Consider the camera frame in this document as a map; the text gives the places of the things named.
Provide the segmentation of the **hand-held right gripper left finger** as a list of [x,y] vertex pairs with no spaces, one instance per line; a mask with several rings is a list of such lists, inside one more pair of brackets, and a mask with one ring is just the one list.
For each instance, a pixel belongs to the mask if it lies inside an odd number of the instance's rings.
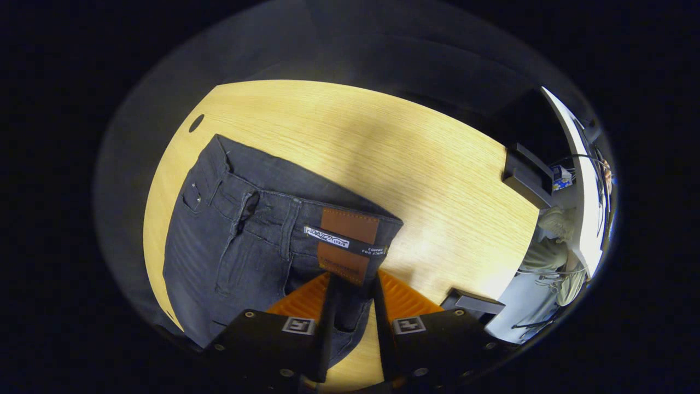
[[318,275],[267,311],[247,309],[205,349],[235,386],[314,386],[329,369],[335,277]]

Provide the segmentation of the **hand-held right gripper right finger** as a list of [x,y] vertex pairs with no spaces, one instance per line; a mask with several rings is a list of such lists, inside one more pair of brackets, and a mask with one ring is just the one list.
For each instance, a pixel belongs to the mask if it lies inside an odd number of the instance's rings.
[[374,281],[374,305],[390,386],[465,386],[517,354],[467,309],[445,309],[385,271]]

